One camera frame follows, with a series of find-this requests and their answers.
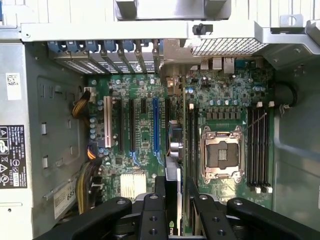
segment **black pcie slot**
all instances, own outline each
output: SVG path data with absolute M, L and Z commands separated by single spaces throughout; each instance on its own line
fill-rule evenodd
M 192 109 L 188 110 L 188 176 L 194 178 L 194 159 L 192 155 L 193 150 L 193 121 L 194 121 L 194 111 Z
M 199 162 L 198 162 L 198 153 L 199 153 L 199 132 L 198 132 L 198 117 L 199 109 L 194 109 L 194 120 L 193 120 L 193 135 L 194 135 L 194 144 L 193 144 L 193 158 L 194 158 L 194 183 L 198 187 L 198 174 L 199 174 Z
M 142 114 L 147 113 L 147 100 L 145 98 L 141 99 L 141 113 Z
M 264 135 L 264 147 L 265 147 L 265 154 L 264 154 L 264 178 L 263 183 L 264 185 L 269 186 L 269 124 L 270 124 L 270 116 L 267 114 L 265 116 L 265 135 Z
M 170 120 L 170 107 L 171 107 L 171 102 L 170 98 L 166 98 L 164 100 L 164 108 L 165 108 L 165 149 L 166 151 L 169 151 L 169 120 Z
M 135 101 L 129 99 L 130 152 L 136 151 L 136 114 Z
M 118 119 L 119 119 L 119 151 L 123 152 L 125 150 L 125 119 L 124 119 L 124 108 L 122 104 L 122 100 L 117 101 L 118 105 Z

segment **ram slot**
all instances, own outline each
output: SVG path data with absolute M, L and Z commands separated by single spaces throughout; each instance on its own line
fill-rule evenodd
M 253 121 L 256 121 L 259 118 L 259 111 L 253 111 Z M 259 176 L 259 124 L 260 121 L 254 123 L 253 127 L 253 186 L 258 185 L 258 176 Z
M 129 99 L 130 152 L 136 151 L 136 111 L 135 100 Z
M 187 141 L 188 141 L 188 159 L 187 159 L 187 170 L 188 177 L 195 177 L 194 159 L 193 159 L 193 121 L 194 121 L 194 110 L 188 110 L 188 129 L 187 129 Z
M 266 186 L 269 186 L 269 124 L 270 124 L 270 116 L 269 116 L 270 111 L 268 114 L 265 116 L 265 135 L 264 135 L 264 149 L 265 149 L 265 154 L 264 154 L 264 178 L 263 178 L 263 183 Z
M 194 109 L 194 120 L 193 120 L 193 136 L 194 136 L 194 144 L 193 144 L 193 159 L 194 159 L 194 183 L 198 187 L 198 179 L 199 179 L 199 130 L 198 130 L 198 117 L 199 117 L 199 109 Z
M 159 145 L 159 99 L 152 99 L 153 106 L 153 153 L 156 155 L 160 152 Z
M 251 126 L 251 124 L 254 122 L 254 115 L 253 115 L 253 109 L 248 108 L 247 110 L 247 125 Z M 247 138 L 247 168 L 246 168 L 246 179 L 248 185 L 251 187 L 253 184 L 253 169 L 254 169 L 254 151 L 253 151 L 253 142 L 254 142 L 254 132 L 253 132 L 253 126 L 249 127 L 246 132 L 246 138 Z
M 125 150 L 125 119 L 124 119 L 124 107 L 122 104 L 122 100 L 117 101 L 117 111 L 118 111 L 118 119 L 119 119 L 119 151 L 122 153 Z
M 264 109 L 259 109 L 259 118 L 265 114 Z M 265 154 L 266 154 L 266 148 L 265 148 L 265 135 L 266 135 L 266 118 L 263 117 L 259 121 L 259 152 L 258 152 L 258 184 L 259 186 L 262 186 L 264 183 L 265 178 Z
M 166 149 L 166 151 L 169 151 L 170 106 L 171 106 L 170 99 L 166 98 L 165 101 L 164 101 L 164 108 L 165 108 L 165 149 Z
M 104 114 L 104 144 L 106 148 L 113 146 L 112 135 L 112 97 L 103 97 Z

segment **barcode sticker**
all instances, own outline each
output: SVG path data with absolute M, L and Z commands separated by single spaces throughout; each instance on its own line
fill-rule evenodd
M 76 200 L 76 179 L 69 182 L 53 196 L 54 218 L 57 219 L 61 214 Z
M 6 73 L 6 91 L 8 100 L 21 100 L 21 80 L 19 73 Z

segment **white connector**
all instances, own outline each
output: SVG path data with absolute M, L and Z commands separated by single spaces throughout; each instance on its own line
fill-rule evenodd
M 97 96 L 97 90 L 96 90 L 96 88 L 95 88 L 95 87 L 87 86 L 87 87 L 84 87 L 83 90 L 90 92 L 89 102 L 90 102 L 90 103 L 95 103 L 95 102 L 96 102 L 96 96 Z

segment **pcie slot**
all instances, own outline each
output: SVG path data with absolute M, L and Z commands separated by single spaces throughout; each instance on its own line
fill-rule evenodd
M 164 100 L 164 108 L 165 108 L 165 149 L 169 150 L 169 121 L 170 121 L 170 99 L 166 98 Z
M 145 98 L 141 99 L 141 113 L 142 114 L 147 113 L 147 100 Z
M 193 121 L 194 121 L 194 110 L 188 110 L 188 128 L 187 128 L 187 141 L 188 141 L 188 176 L 194 178 L 194 159 L 193 159 Z
M 198 129 L 198 117 L 199 117 L 199 109 L 194 108 L 194 121 L 193 121 L 193 135 L 194 135 L 194 144 L 193 144 L 193 158 L 194 158 L 194 183 L 198 187 L 198 174 L 199 174 L 199 129 Z
M 106 148 L 111 148 L 113 145 L 112 134 L 112 97 L 103 97 L 104 106 L 104 144 Z
M 135 100 L 129 99 L 130 152 L 136 151 L 136 114 Z
M 153 153 L 156 155 L 160 152 L 159 144 L 159 99 L 152 99 L 153 106 Z
M 125 150 L 125 119 L 124 119 L 124 108 L 122 100 L 118 100 L 118 119 L 119 123 L 119 151 L 123 152 Z

